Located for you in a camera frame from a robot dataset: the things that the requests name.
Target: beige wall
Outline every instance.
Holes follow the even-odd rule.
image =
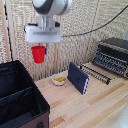
[[[128,0],[73,0],[71,11],[67,15],[54,18],[61,22],[63,35],[79,34],[105,24],[126,5]],[[101,30],[88,35],[63,38],[60,43],[51,44],[45,62],[35,64],[31,53],[33,45],[25,42],[24,32],[25,25],[37,22],[32,0],[6,0],[6,6],[13,60],[20,60],[35,81],[67,70],[71,61],[77,65],[91,61],[97,41],[109,37],[124,39],[128,30],[127,9]],[[0,51],[0,62],[6,62],[8,54],[4,48],[7,41],[3,38],[5,32],[1,23],[0,19],[0,48],[3,48],[3,51]]]

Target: small book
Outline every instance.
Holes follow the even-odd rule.
[[[72,62],[69,65],[68,79],[82,95],[85,94],[89,76]]]

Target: black cable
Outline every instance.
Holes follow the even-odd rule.
[[[86,33],[81,33],[81,34],[76,34],[76,35],[66,35],[66,36],[62,36],[62,37],[70,37],[70,36],[82,36],[82,35],[85,35],[85,34],[88,34],[88,33],[91,33],[91,32],[94,32],[94,31],[97,31],[105,26],[107,26],[108,24],[110,24],[113,20],[115,20],[121,13],[124,12],[124,10],[126,10],[128,7],[128,5],[120,12],[118,13],[112,20],[110,20],[108,23],[104,24],[103,26],[99,27],[99,28],[96,28],[94,30],[91,30],[89,32],[86,32]]]

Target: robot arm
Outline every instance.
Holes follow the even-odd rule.
[[[71,8],[72,0],[33,0],[33,6],[42,17],[42,28],[38,26],[25,26],[28,43],[57,43],[61,41],[62,33],[60,23],[53,20],[53,15],[67,14]]]
[[[42,15],[64,15],[70,10],[72,0],[33,0],[37,13]]]

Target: black box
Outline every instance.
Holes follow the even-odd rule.
[[[50,106],[20,61],[0,65],[0,128],[49,128]]]

